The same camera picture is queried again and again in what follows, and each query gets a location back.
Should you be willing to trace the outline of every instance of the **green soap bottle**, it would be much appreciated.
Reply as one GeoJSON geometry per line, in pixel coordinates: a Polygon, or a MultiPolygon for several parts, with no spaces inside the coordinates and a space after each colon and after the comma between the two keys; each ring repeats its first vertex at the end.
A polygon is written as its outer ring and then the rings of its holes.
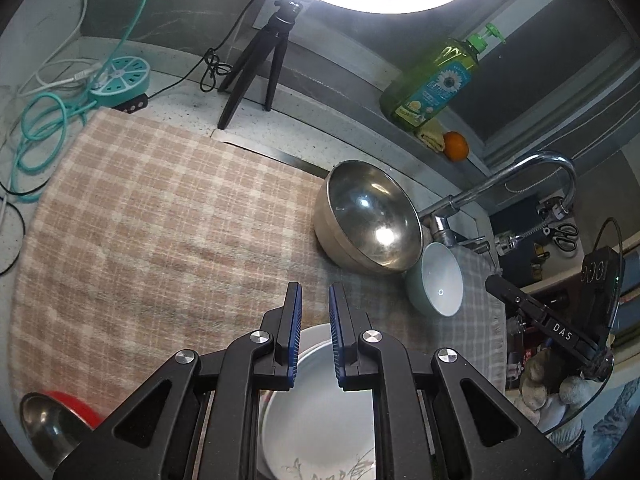
{"type": "Polygon", "coordinates": [[[385,117],[407,132],[413,132],[442,110],[460,89],[471,81],[478,66],[478,54],[487,47],[484,40],[504,38],[492,23],[484,34],[472,34],[466,41],[448,38],[422,62],[403,73],[380,96],[385,117]]]}

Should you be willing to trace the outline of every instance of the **metal strip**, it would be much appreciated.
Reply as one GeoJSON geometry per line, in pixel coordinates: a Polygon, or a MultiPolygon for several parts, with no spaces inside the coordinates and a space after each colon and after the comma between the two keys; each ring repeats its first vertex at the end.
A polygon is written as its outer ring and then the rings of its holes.
{"type": "Polygon", "coordinates": [[[259,144],[258,142],[254,142],[253,140],[245,139],[235,134],[227,133],[224,130],[215,129],[211,138],[218,140],[219,142],[224,142],[225,144],[237,146],[238,148],[242,148],[249,152],[257,153],[258,155],[266,156],[271,160],[277,160],[278,162],[282,162],[287,166],[297,168],[298,170],[302,170],[305,173],[312,174],[313,176],[326,178],[327,175],[329,175],[329,171],[327,171],[325,168],[315,166],[310,162],[307,162],[306,160],[302,160],[301,158],[297,158],[296,156],[289,155],[289,153],[281,152],[277,148],[264,146],[263,144],[259,144]]]}

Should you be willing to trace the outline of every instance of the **tripod leg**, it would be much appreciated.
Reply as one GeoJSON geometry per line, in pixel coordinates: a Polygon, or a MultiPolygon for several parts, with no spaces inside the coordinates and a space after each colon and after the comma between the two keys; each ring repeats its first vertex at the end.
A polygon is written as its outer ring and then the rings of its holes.
{"type": "Polygon", "coordinates": [[[222,110],[222,113],[220,114],[220,119],[218,120],[218,128],[220,130],[224,130],[228,126],[229,121],[238,109],[240,101],[249,89],[251,81],[254,80],[258,69],[279,41],[279,38],[273,34],[261,35],[260,41],[255,45],[251,55],[248,56],[248,59],[244,64],[244,68],[242,69],[242,73],[238,76],[238,81],[236,82],[234,89],[231,91],[231,95],[226,102],[225,109],[222,110]]]}
{"type": "Polygon", "coordinates": [[[273,61],[271,61],[271,73],[269,74],[269,82],[267,84],[267,94],[264,98],[264,110],[266,112],[271,111],[271,105],[273,105],[273,97],[276,94],[276,86],[278,85],[278,79],[280,78],[280,70],[282,70],[282,63],[284,62],[284,55],[287,53],[287,44],[289,43],[289,35],[285,34],[276,45],[276,49],[273,51],[273,61]]]}
{"type": "Polygon", "coordinates": [[[234,81],[236,76],[241,72],[241,70],[246,65],[246,62],[251,57],[257,45],[260,43],[261,37],[262,37],[262,30],[259,30],[254,36],[254,38],[246,46],[246,48],[242,51],[242,54],[240,54],[240,56],[234,63],[233,68],[222,80],[222,83],[220,83],[220,86],[218,87],[218,92],[224,92],[227,88],[229,88],[229,86],[234,81]]]}

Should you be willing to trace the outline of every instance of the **triangular cutout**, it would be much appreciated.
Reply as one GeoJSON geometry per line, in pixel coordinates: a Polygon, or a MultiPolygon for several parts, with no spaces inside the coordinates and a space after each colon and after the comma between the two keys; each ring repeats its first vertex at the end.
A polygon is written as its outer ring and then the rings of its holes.
{"type": "Polygon", "coordinates": [[[492,447],[518,436],[518,427],[473,381],[463,379],[460,381],[460,387],[465,394],[483,446],[492,447]]]}
{"type": "Polygon", "coordinates": [[[162,381],[114,429],[116,438],[142,449],[149,447],[158,420],[171,391],[171,381],[162,381]]]}

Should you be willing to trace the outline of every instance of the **scissors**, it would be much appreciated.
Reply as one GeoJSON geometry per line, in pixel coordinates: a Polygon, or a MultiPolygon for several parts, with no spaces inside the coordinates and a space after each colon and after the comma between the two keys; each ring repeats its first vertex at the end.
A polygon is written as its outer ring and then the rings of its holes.
{"type": "Polygon", "coordinates": [[[574,224],[566,222],[556,227],[547,225],[542,228],[542,233],[565,253],[573,253],[578,248],[576,240],[580,231],[574,224]]]}

